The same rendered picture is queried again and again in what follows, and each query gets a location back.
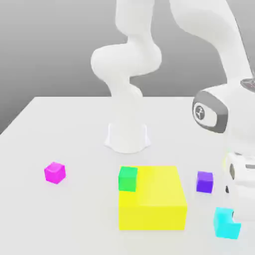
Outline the small cyan cube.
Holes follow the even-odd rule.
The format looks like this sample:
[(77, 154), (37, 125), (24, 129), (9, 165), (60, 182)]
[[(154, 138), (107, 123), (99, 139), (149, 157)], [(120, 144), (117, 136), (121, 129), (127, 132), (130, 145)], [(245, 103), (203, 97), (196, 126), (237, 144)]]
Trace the small cyan cube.
[(216, 237), (236, 240), (239, 237), (241, 223), (233, 220), (234, 210), (217, 207), (214, 213), (213, 225)]

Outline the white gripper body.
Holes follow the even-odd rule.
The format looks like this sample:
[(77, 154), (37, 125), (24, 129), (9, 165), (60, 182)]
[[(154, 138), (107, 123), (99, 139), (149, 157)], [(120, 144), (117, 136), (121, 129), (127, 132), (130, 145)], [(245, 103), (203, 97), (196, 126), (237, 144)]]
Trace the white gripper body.
[(229, 186), (229, 197), (238, 222), (255, 222), (255, 188)]

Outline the small purple cube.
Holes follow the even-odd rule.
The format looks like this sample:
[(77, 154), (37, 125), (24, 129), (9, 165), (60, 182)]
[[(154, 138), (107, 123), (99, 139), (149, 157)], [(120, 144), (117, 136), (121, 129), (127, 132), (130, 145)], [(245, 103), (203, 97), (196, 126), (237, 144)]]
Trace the small purple cube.
[(212, 193), (213, 190), (213, 173), (198, 171), (196, 181), (196, 191), (202, 193)]

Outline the small green cube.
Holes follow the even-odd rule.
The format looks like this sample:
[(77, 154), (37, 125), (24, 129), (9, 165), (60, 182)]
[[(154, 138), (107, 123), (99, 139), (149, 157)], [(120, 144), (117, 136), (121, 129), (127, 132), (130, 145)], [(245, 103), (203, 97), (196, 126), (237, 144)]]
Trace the small green cube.
[(137, 183), (137, 167), (121, 166), (118, 184), (120, 191), (135, 192)]

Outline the small magenta cube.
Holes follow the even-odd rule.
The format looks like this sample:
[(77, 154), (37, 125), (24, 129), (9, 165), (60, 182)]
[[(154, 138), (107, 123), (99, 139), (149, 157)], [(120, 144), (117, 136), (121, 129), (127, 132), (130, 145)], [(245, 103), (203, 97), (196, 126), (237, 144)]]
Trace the small magenta cube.
[(44, 174), (46, 181), (58, 184), (66, 177), (65, 165), (52, 162), (44, 169)]

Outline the large yellow box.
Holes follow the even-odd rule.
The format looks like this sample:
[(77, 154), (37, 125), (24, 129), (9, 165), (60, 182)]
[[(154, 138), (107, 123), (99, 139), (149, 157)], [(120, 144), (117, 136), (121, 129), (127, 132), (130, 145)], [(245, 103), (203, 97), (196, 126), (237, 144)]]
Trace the large yellow box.
[(187, 202), (176, 166), (137, 167), (135, 192), (119, 190), (119, 229), (185, 229)]

